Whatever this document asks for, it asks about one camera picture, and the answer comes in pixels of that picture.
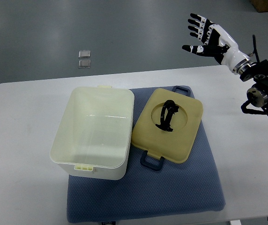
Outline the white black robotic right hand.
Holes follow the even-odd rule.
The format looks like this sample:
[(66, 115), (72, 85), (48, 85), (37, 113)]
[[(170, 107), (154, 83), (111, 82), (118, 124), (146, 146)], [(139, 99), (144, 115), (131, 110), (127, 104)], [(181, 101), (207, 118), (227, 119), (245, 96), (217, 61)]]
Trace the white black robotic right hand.
[(190, 14), (190, 35), (202, 45), (183, 45), (182, 49), (202, 57), (212, 57), (234, 74), (242, 74), (252, 66), (250, 57), (239, 50), (237, 42), (220, 25), (208, 18)]

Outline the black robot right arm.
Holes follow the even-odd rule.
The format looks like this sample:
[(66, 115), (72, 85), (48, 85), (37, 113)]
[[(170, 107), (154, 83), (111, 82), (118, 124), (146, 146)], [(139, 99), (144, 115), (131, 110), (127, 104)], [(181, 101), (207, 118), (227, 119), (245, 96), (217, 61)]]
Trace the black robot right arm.
[(253, 55), (255, 63), (245, 62), (237, 72), (242, 81), (253, 79), (255, 84), (247, 90), (247, 100), (241, 106), (245, 114), (258, 114), (268, 116), (268, 60), (260, 61), (256, 37), (253, 35)]

